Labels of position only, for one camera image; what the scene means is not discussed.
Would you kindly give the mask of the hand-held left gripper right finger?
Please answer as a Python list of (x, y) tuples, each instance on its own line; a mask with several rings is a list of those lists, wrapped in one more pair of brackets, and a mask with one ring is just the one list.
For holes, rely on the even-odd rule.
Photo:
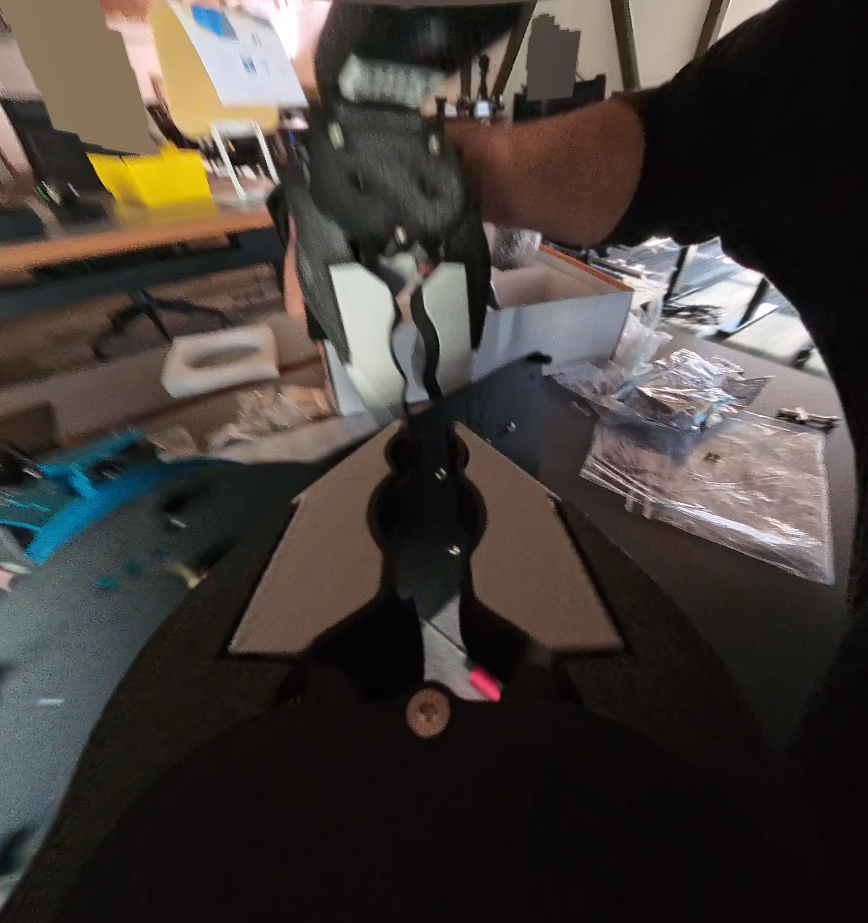
[(619, 653), (624, 642), (555, 496), (465, 424), (464, 481), (484, 509), (469, 566), (474, 602), (553, 654)]

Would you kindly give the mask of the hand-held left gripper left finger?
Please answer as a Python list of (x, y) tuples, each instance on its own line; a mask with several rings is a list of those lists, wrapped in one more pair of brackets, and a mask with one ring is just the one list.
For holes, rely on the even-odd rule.
[(404, 429), (389, 424), (298, 495), (227, 652), (301, 656), (392, 591), (371, 502), (393, 475), (388, 449)]

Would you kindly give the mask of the black metal plate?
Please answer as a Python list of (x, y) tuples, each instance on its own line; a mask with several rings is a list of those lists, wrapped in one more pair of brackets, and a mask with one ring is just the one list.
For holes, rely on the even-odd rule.
[[(464, 425), (518, 469), (535, 474), (544, 417), (542, 364), (532, 354), (496, 369), (449, 397), (423, 406), (382, 450), (383, 474), (359, 494), (374, 538), (382, 540), (383, 590), (378, 608), (411, 613), (420, 624), (453, 605), (463, 573), (483, 529), (472, 489), (462, 484), (461, 449), (454, 435)], [(372, 417), (328, 418), (250, 443), (238, 443), (221, 457), (169, 461), (182, 477), (204, 464), (227, 482), (252, 486), (254, 474), (291, 510), (294, 498), (325, 474), (345, 475), (347, 463), (382, 432)]]

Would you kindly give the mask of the person's right forearm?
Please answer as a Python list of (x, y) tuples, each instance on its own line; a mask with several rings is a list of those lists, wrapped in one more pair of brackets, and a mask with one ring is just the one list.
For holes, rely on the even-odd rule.
[(592, 246), (616, 229), (639, 186), (644, 129), (628, 97), (538, 120), (454, 120), (466, 183), (486, 223)]

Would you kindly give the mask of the dark grey desk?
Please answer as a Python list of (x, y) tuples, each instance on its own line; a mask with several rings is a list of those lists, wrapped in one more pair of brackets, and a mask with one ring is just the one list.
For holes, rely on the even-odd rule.
[[(766, 734), (785, 736), (847, 625), (845, 583), (854, 473), (846, 428), (832, 433), (825, 455), (836, 570), (836, 583), (826, 586), (627, 512), (621, 498), (580, 478), (595, 425), (587, 408), (551, 379), (546, 381), (545, 395), (539, 479), (561, 499), (574, 503), (661, 584), (716, 648)], [(186, 506), (188, 520), (218, 528), (220, 542), (212, 547), (232, 545), (201, 590), (218, 576), (239, 573), (235, 559), (247, 563), (253, 556), (243, 551), (243, 540), (263, 529), (275, 533), (283, 509), (283, 501), (260, 479), (266, 470), (242, 466), (241, 474), (255, 475), (252, 486), (234, 476), (227, 482), (219, 480), (220, 473), (209, 468), (189, 480), (195, 497)], [(163, 526), (156, 515), (161, 504), (163, 500), (152, 494), (95, 527), (123, 518), (128, 523)]]

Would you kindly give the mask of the clear bag of small parts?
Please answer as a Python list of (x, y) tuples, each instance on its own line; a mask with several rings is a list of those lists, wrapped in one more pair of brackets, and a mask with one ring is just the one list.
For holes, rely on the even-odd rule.
[(267, 384), (193, 400), (142, 429), (161, 453), (178, 458), (217, 454), (336, 415), (323, 388)]

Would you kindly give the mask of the large clear plastic bag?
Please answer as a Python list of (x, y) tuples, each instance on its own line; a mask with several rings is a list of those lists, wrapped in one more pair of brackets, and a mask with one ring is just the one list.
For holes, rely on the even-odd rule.
[[(629, 512), (832, 585), (825, 443), (749, 412), (698, 433), (600, 422), (580, 474), (620, 495)], [(709, 451), (721, 461), (705, 462)]]

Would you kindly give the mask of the white foam block with hole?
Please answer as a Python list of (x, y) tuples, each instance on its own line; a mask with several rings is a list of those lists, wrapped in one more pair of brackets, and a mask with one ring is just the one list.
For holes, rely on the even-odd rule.
[(173, 340), (161, 384), (175, 399), (280, 377), (277, 342), (267, 324), (220, 329)]

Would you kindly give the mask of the yellow display board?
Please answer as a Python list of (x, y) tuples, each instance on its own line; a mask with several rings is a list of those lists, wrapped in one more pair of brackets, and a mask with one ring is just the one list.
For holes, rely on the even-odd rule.
[(243, 7), (159, 1), (148, 23), (163, 98), (188, 139), (269, 136), (284, 111), (309, 106), (269, 19)]

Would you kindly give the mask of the silver foil bag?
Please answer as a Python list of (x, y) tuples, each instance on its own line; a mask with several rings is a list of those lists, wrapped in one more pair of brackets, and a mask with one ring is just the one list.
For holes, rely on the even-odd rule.
[(751, 406), (773, 377), (680, 349), (650, 363), (571, 364), (553, 379), (606, 421), (698, 433)]

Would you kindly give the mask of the yellow plastic bin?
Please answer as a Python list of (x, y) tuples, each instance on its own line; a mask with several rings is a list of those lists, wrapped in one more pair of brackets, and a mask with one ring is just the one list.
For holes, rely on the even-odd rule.
[(154, 155), (88, 153), (87, 157), (117, 202), (163, 209), (212, 200), (208, 174), (196, 150), (166, 146)]

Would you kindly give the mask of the person in black shirt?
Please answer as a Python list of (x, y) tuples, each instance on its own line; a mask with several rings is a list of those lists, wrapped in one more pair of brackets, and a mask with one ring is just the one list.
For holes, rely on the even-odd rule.
[(631, 103), (645, 161), (607, 241), (720, 238), (795, 306), (843, 407), (851, 624), (795, 752), (854, 919), (868, 921), (868, 1), (777, 2)]

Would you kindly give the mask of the blue metal robot frame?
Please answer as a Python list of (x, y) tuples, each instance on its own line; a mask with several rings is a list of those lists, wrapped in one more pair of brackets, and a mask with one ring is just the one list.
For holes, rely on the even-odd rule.
[(0, 443), (0, 533), (42, 565), (129, 503), (218, 464), (202, 456), (167, 461), (137, 430), (43, 458)]

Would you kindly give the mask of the wooden table with black frame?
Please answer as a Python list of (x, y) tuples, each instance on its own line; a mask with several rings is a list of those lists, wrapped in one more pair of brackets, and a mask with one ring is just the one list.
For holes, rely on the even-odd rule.
[(280, 237), (262, 203), (119, 205), (98, 221), (0, 242), (0, 324), (283, 260)]

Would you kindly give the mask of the small black metal bracket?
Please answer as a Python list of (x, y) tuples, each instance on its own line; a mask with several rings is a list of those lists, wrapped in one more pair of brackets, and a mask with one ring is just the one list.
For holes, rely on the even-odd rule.
[(834, 431), (843, 422), (843, 418), (839, 416), (808, 412), (801, 407), (780, 408), (776, 411), (775, 419), (824, 433)]

